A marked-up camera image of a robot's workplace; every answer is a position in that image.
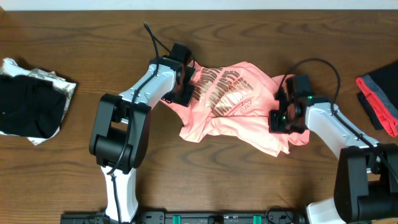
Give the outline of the pink printed shirt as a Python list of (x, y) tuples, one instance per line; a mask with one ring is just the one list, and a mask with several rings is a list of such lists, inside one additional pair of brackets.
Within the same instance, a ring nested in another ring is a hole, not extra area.
[(289, 144), (302, 146), (310, 133), (269, 132), (268, 116), (279, 108), (275, 100), (283, 77), (270, 77), (249, 62), (228, 67), (195, 65), (190, 80), (195, 87), (188, 106), (167, 103), (183, 122), (180, 137), (199, 143), (205, 136), (234, 136), (258, 150), (278, 156), (288, 153)]

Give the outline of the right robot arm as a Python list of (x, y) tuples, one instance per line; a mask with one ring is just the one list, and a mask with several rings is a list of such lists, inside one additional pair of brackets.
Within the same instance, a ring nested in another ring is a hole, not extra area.
[(305, 209), (307, 223), (371, 223), (397, 217), (397, 145), (358, 129), (339, 107), (315, 95), (306, 76), (283, 78), (269, 112), (269, 131), (315, 133), (338, 159), (332, 198)]

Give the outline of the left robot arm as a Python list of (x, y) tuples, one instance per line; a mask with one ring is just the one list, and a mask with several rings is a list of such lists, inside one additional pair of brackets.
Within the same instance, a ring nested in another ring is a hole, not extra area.
[(99, 221), (133, 221), (138, 209), (136, 170), (147, 151), (152, 109), (161, 100), (190, 104), (191, 61), (192, 51), (174, 44), (168, 55), (150, 61), (146, 74), (130, 89), (101, 97), (89, 144), (106, 181), (108, 204)]

